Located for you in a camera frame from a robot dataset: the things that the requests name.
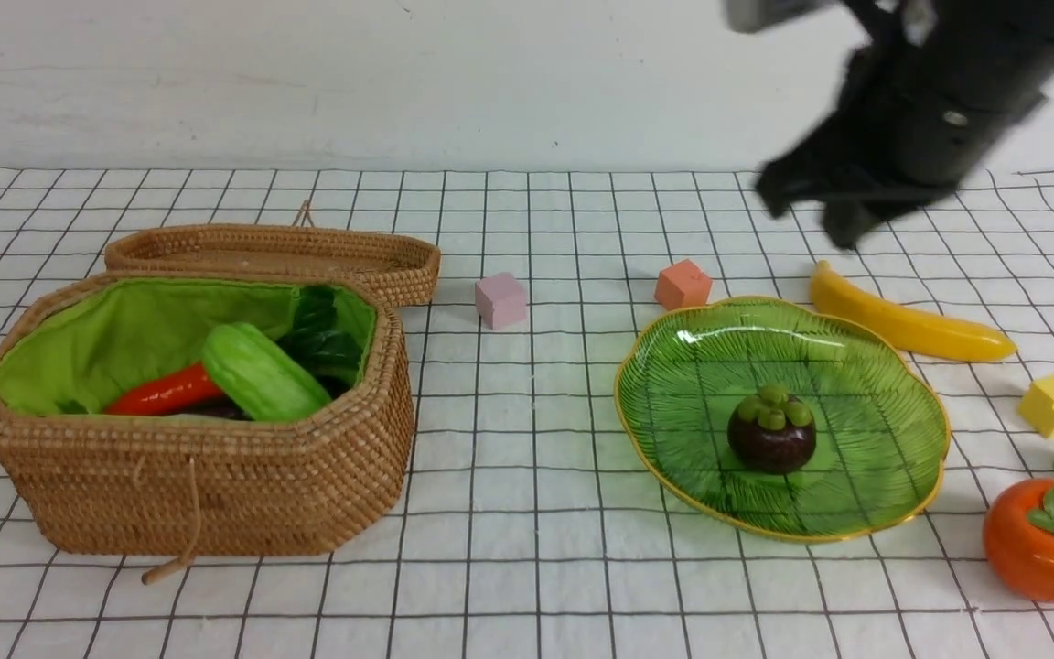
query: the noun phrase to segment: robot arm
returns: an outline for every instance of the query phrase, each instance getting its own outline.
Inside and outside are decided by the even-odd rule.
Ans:
[[[953,195],[1043,100],[1054,0],[842,0],[871,41],[850,58],[836,108],[756,191],[774,217],[823,203],[834,246]]]

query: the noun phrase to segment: basket lid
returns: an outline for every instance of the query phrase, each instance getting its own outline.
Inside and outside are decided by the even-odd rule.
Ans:
[[[138,231],[110,243],[104,268],[351,276],[390,306],[428,304],[442,251],[388,233],[317,228],[305,201],[291,226],[196,225]]]

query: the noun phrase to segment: grid tablecloth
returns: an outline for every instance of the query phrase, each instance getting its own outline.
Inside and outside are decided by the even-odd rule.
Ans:
[[[406,496],[326,559],[200,559],[155,586],[143,558],[55,551],[0,467],[0,658],[1049,659],[1054,607],[1003,592],[988,503],[1051,471],[1014,412],[1054,371],[1054,171],[975,177],[837,254],[808,209],[775,221],[748,172],[0,169],[0,341],[25,305],[99,272],[152,226],[396,231],[438,244],[438,294],[403,309],[418,434]],[[890,299],[999,325],[1000,364],[917,358],[954,424],[928,513],[871,538],[738,534],[662,491],[623,433],[616,367],[692,258],[714,296],[806,303],[827,258]],[[481,329],[473,283],[510,271],[530,319]]]

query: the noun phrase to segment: toy banana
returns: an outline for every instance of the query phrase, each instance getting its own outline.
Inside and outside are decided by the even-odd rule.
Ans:
[[[995,327],[881,299],[855,287],[825,260],[816,264],[811,295],[816,311],[867,327],[897,350],[954,362],[998,362],[1017,351]]]

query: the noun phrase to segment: green glass bowl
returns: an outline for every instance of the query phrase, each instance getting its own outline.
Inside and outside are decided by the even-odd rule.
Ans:
[[[769,384],[815,415],[815,454],[790,476],[754,471],[728,447],[733,410]],[[613,393],[662,485],[711,517],[786,541],[841,541],[911,520],[937,496],[950,450],[945,408],[881,336],[774,297],[657,318]]]

